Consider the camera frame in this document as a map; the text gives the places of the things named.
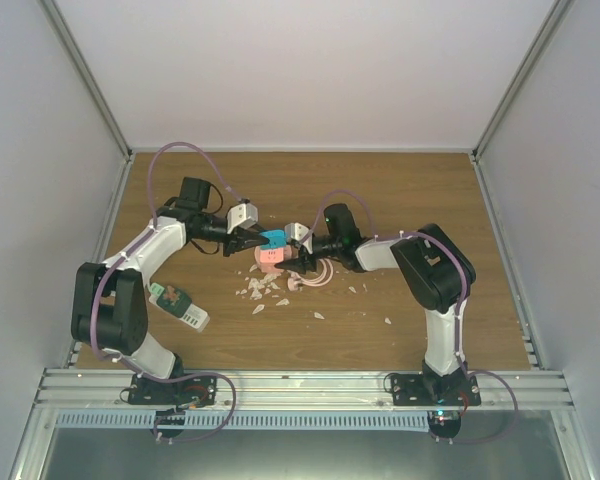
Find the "blue square plug adapter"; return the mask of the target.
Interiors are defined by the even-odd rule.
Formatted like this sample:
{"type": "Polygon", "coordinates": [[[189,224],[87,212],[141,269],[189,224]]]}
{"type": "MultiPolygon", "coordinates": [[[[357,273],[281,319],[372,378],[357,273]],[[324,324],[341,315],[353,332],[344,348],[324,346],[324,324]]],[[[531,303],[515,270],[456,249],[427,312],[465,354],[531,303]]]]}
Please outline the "blue square plug adapter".
{"type": "Polygon", "coordinates": [[[286,234],[281,229],[263,231],[260,235],[267,239],[267,242],[261,245],[263,250],[284,248],[287,245],[286,234]]]}

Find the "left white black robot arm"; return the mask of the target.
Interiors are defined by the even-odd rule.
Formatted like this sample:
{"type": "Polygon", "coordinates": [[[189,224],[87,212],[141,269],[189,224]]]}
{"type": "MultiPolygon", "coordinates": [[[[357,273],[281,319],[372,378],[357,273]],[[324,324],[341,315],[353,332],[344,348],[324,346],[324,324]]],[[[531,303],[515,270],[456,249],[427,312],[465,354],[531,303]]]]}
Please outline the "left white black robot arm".
{"type": "Polygon", "coordinates": [[[239,200],[223,217],[209,212],[214,188],[206,180],[184,178],[179,194],[153,212],[134,240],[101,263],[82,264],[76,274],[73,339],[99,358],[123,362],[151,379],[152,393],[165,404],[183,398],[186,380],[175,372],[179,357],[148,331],[145,289],[151,277],[194,240],[218,244],[225,257],[268,242],[251,229],[258,210],[250,201],[239,200]]]}

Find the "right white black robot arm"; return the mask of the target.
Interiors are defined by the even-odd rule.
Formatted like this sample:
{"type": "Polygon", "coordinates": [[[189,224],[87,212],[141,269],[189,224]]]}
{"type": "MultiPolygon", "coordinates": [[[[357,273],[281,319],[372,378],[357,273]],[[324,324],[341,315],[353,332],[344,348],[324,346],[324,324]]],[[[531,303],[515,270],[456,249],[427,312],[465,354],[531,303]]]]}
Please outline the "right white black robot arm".
{"type": "Polygon", "coordinates": [[[314,271],[320,260],[333,259],[356,273],[399,270],[425,312],[424,396],[436,405],[448,403],[467,378],[463,315],[476,280],[470,261],[436,224],[380,240],[361,234],[344,203],[326,207],[324,219],[327,233],[323,236],[299,223],[286,225],[286,241],[296,249],[296,256],[276,266],[304,274],[314,271]]]}

